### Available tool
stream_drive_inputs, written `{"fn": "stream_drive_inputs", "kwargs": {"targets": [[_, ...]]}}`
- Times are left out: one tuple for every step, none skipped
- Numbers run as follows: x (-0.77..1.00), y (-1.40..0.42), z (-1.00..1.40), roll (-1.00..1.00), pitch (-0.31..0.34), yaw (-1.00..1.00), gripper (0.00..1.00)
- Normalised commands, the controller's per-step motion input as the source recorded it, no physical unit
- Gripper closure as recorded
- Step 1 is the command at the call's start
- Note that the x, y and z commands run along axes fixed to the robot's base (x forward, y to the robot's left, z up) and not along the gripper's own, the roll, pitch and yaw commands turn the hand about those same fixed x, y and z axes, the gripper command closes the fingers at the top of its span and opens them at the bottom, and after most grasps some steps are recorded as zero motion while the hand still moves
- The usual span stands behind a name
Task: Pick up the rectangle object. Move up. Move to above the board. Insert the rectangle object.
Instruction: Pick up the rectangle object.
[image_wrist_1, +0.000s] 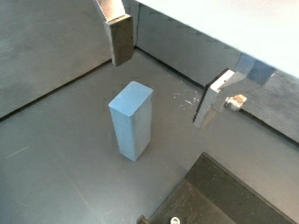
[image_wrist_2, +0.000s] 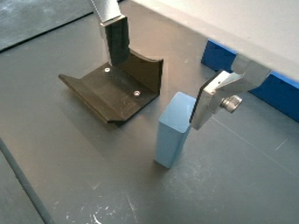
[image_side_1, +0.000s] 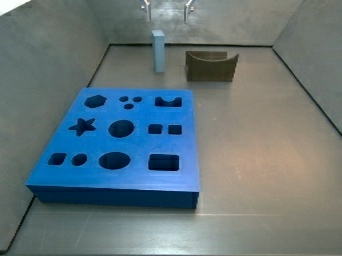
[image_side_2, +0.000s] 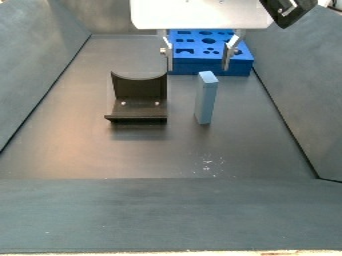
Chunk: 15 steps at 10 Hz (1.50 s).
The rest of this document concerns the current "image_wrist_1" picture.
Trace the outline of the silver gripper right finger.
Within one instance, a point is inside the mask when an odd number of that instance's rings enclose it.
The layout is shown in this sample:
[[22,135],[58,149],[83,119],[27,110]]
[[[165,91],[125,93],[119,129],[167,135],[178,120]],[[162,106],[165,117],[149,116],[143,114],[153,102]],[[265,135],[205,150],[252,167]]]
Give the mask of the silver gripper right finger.
[[194,125],[202,129],[225,108],[240,111],[248,101],[246,93],[265,86],[276,70],[242,54],[237,68],[226,69],[207,84],[193,118]]

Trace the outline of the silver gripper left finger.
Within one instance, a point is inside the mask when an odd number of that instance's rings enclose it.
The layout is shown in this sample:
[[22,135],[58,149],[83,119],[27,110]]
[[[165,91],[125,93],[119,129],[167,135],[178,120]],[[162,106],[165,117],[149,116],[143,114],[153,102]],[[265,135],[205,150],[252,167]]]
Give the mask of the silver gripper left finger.
[[134,56],[134,18],[122,0],[94,0],[94,3],[103,19],[113,63],[118,67]]

